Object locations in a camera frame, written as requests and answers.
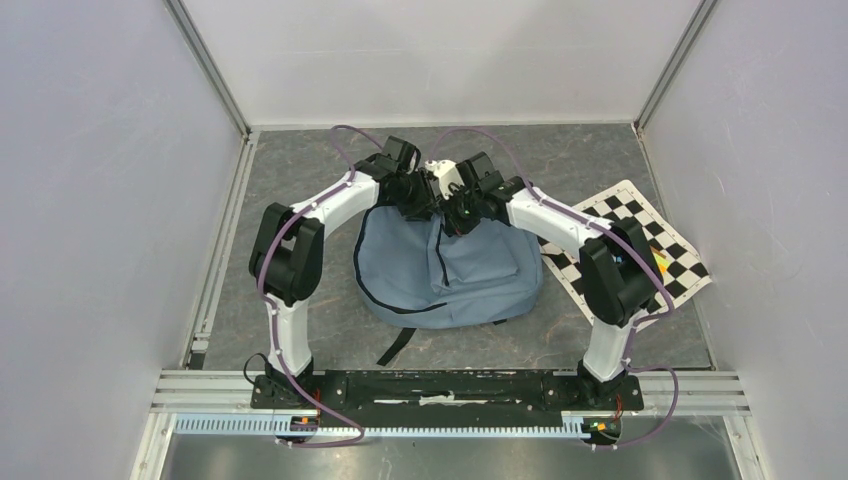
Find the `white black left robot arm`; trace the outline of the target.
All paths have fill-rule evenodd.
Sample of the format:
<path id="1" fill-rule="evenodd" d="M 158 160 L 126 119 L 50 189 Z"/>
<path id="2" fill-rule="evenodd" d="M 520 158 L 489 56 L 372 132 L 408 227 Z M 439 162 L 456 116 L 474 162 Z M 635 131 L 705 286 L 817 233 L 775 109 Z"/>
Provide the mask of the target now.
<path id="1" fill-rule="evenodd" d="M 302 407 L 314 394 L 308 303 L 322 278 L 326 238 L 379 204 L 425 203 L 420 160 L 418 147 L 390 136 L 377 153 L 351 164 L 319 193 L 265 208 L 248 269 L 268 315 L 270 351 L 263 357 L 264 376 L 288 406 Z"/>

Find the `blue fabric backpack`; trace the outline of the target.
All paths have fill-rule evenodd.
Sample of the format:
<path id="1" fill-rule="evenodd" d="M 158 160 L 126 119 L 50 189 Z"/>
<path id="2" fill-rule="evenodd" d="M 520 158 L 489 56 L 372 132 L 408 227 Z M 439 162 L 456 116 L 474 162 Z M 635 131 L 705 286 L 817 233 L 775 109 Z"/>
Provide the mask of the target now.
<path id="1" fill-rule="evenodd" d="M 413 221 L 393 206 L 367 210 L 353 250 L 363 301 L 400 328 L 378 359 L 388 365 L 419 330 L 503 323 L 533 309 L 543 285 L 535 234 L 484 219 L 453 236 L 436 215 Z"/>

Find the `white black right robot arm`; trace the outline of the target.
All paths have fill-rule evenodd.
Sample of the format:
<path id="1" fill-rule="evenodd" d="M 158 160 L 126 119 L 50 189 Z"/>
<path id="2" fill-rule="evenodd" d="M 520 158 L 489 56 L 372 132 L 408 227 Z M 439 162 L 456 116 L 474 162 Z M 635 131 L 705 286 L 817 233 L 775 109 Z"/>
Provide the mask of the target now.
<path id="1" fill-rule="evenodd" d="M 611 222 L 580 213 L 520 177 L 507 180 L 485 153 L 461 162 L 429 160 L 424 169 L 449 234 L 497 221 L 577 259 L 582 295 L 595 318 L 577 368 L 577 392 L 591 408 L 606 406 L 624 383 L 635 325 L 663 286 L 643 227 L 633 218 Z"/>

